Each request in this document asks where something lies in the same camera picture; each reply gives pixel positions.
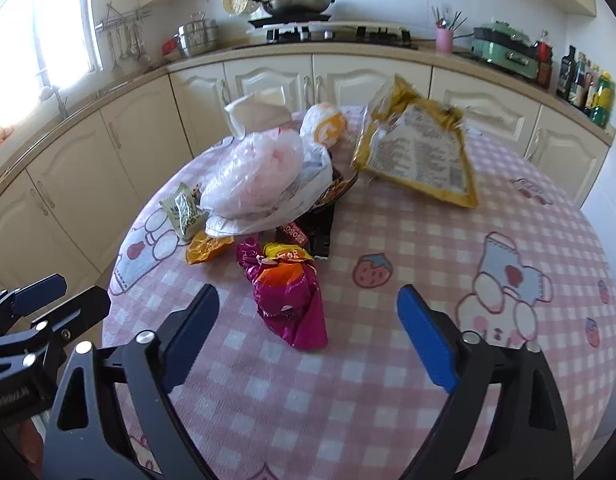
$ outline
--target pink checkered tablecloth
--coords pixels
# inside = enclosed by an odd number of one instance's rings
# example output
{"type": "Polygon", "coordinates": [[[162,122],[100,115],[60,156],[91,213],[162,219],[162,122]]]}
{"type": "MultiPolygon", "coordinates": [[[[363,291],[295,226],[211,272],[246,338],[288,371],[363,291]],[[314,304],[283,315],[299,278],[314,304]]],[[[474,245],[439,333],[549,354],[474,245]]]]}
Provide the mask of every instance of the pink checkered tablecloth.
{"type": "MultiPolygon", "coordinates": [[[[340,168],[349,162],[361,110],[346,111],[350,129],[335,153],[340,168]]],[[[198,182],[198,160],[137,217],[110,282],[104,345],[156,329],[204,283],[217,288],[216,325],[170,397],[221,480],[401,475],[446,400],[396,316],[395,298],[406,283],[491,344],[536,338],[562,395],[573,453],[581,457],[616,375],[616,291],[606,256],[581,211],[534,166],[485,134],[466,142],[480,195],[474,210],[379,179],[357,182],[338,202],[330,258],[317,262],[329,338],[321,352],[297,351],[264,326],[233,250],[208,264],[185,263],[185,246],[159,200],[179,182],[198,182]]],[[[462,466],[479,456],[496,389],[462,466]]],[[[148,462],[124,386],[120,401],[140,459],[148,462]]]]}

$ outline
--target pink cup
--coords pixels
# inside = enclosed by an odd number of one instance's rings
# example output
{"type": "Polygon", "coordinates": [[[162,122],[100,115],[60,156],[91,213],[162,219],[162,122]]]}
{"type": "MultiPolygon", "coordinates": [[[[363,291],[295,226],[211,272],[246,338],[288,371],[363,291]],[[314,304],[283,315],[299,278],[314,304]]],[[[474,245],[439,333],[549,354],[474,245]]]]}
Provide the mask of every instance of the pink cup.
{"type": "Polygon", "coordinates": [[[449,28],[437,28],[437,52],[453,53],[453,31],[449,28]]]}

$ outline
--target blue gripper pad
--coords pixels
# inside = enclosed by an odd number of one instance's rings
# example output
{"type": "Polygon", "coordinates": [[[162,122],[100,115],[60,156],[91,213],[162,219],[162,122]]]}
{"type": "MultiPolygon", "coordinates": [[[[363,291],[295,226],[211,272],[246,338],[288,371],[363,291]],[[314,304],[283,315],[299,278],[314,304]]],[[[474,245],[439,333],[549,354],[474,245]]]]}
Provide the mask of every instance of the blue gripper pad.
{"type": "Polygon", "coordinates": [[[165,373],[161,379],[163,389],[170,393],[172,388],[185,383],[188,373],[201,347],[219,316],[219,294],[212,285],[204,285],[192,303],[185,310],[172,312],[163,322],[157,335],[171,335],[168,347],[163,352],[165,373]]]}
{"type": "Polygon", "coordinates": [[[406,285],[397,295],[397,314],[406,329],[430,379],[451,394],[459,382],[454,368],[454,352],[437,324],[428,314],[429,307],[415,291],[406,285]]]}
{"type": "Polygon", "coordinates": [[[53,274],[32,285],[16,291],[12,313],[25,317],[41,307],[65,296],[68,290],[66,280],[60,274],[53,274]]]}

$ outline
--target silver screw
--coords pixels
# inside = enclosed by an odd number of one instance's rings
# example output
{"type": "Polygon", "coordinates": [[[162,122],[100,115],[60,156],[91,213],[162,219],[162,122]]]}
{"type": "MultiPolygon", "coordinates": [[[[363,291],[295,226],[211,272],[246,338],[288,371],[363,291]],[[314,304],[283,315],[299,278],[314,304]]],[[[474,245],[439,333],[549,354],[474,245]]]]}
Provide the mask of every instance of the silver screw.
{"type": "Polygon", "coordinates": [[[537,343],[537,341],[528,341],[528,343],[526,343],[526,349],[528,349],[528,351],[532,352],[533,354],[538,354],[542,351],[542,348],[539,346],[539,343],[537,343]]]}
{"type": "Polygon", "coordinates": [[[35,354],[26,354],[24,357],[24,366],[26,368],[32,366],[34,364],[34,362],[36,361],[36,355],[35,354]]]}
{"type": "Polygon", "coordinates": [[[464,343],[467,343],[469,345],[478,345],[479,342],[482,340],[482,337],[476,332],[464,332],[461,335],[461,339],[464,340],[464,343]]]}
{"type": "Polygon", "coordinates": [[[152,330],[144,330],[143,332],[139,332],[135,338],[136,342],[142,345],[150,343],[153,339],[154,332],[152,332],[152,330]]]}
{"type": "Polygon", "coordinates": [[[75,346],[77,354],[87,354],[92,349],[92,343],[90,341],[82,341],[75,346]]]}

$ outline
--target round table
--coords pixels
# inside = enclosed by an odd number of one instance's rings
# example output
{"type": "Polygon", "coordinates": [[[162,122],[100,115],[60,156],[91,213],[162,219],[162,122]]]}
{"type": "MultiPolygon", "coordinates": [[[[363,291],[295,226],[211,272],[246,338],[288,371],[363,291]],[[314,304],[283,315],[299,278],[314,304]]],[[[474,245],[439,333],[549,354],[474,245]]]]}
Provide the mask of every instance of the round table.
{"type": "MultiPolygon", "coordinates": [[[[349,165],[363,108],[335,166],[349,165]]],[[[412,283],[435,310],[491,344],[536,338],[556,378],[578,460],[616,375],[616,291],[581,211],[534,166],[486,134],[468,135],[480,196],[460,209],[390,182],[357,182],[337,203],[328,260],[317,261],[328,346],[300,352],[269,331],[234,251],[195,266],[159,200],[205,174],[199,158],[148,202],[121,245],[104,345],[124,344],[185,308],[204,283],[221,300],[216,325],[184,385],[171,394],[221,480],[397,479],[447,398],[395,311],[412,283]],[[373,273],[368,269],[380,270],[373,273]]],[[[494,416],[491,386],[461,466],[474,463],[494,416]]],[[[120,388],[142,463],[153,466],[120,388]]]]}

